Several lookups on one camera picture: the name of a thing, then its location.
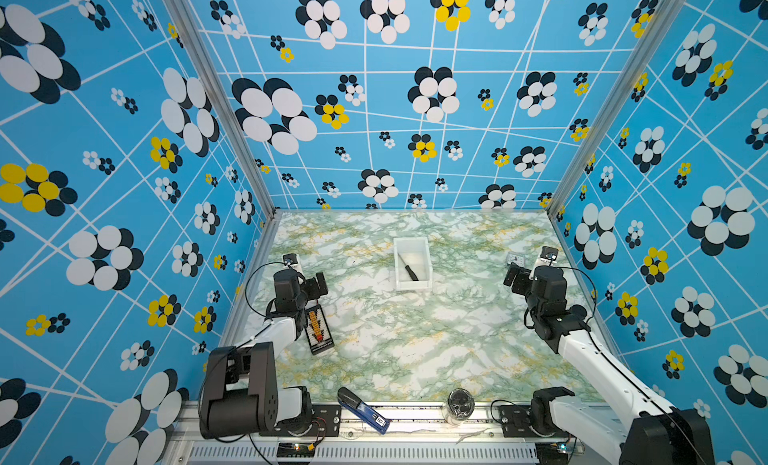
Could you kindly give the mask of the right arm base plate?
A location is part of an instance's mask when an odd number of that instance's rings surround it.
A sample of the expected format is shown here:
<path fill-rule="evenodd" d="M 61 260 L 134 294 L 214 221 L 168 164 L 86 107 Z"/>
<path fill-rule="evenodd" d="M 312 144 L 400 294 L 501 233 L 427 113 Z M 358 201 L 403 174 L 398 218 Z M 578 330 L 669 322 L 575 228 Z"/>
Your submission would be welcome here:
<path fill-rule="evenodd" d="M 572 435 L 563 431 L 539 432 L 533 428 L 529 406 L 518 406 L 511 403 L 495 404 L 491 415 L 500 425 L 505 438 L 547 439 L 565 441 Z"/>

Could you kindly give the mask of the black handled screwdriver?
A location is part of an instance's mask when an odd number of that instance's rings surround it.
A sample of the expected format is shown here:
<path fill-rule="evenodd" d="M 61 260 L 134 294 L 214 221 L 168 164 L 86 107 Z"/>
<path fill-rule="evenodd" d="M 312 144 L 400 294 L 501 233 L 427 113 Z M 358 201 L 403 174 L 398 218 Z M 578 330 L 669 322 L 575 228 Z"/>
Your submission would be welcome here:
<path fill-rule="evenodd" d="M 404 270 L 408 274 L 410 280 L 411 281 L 418 281 L 419 280 L 418 275 L 415 273 L 415 271 L 412 269 L 412 267 L 405 261 L 405 259 L 400 254 L 398 254 L 398 259 L 402 263 L 402 265 L 404 267 Z"/>

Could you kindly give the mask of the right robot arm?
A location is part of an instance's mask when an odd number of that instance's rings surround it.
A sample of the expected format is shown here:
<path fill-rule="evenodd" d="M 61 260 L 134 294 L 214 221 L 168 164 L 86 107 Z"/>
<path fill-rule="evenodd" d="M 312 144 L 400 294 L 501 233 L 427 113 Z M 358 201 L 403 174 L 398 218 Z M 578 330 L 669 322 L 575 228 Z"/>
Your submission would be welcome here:
<path fill-rule="evenodd" d="M 594 337 L 587 311 L 567 303 L 558 251 L 543 247 L 532 268 L 511 258 L 503 284 L 524 298 L 524 324 L 580 372 L 608 405 L 586 405 L 564 387 L 534 392 L 532 430 L 541 436 L 564 432 L 611 464 L 712 464 L 709 425 L 693 409 L 682 410 L 633 375 Z"/>

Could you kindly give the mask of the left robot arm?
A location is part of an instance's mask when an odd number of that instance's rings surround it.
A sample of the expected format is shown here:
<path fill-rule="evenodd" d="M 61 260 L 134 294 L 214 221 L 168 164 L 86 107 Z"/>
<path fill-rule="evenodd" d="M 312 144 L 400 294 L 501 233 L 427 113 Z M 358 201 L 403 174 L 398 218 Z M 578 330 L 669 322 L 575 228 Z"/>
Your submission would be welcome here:
<path fill-rule="evenodd" d="M 308 389 L 279 387 L 276 360 L 306 331 L 306 305 L 313 293 L 327 287 L 323 279 L 304 277 L 296 254 L 285 255 L 283 264 L 273 276 L 275 298 L 267 305 L 261 330 L 241 345 L 219 347 L 209 355 L 198 400 L 205 439 L 278 431 L 301 434 L 312 426 Z"/>

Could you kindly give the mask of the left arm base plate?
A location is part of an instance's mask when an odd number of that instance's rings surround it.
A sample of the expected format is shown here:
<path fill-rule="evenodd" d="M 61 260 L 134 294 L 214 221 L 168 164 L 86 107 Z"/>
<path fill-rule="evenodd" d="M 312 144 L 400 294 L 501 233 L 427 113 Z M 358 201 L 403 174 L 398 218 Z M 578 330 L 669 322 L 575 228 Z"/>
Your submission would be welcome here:
<path fill-rule="evenodd" d="M 315 404 L 312 416 L 306 426 L 289 429 L 278 423 L 274 431 L 259 432 L 259 437 L 286 438 L 328 438 L 338 437 L 341 425 L 341 406 L 336 404 Z"/>

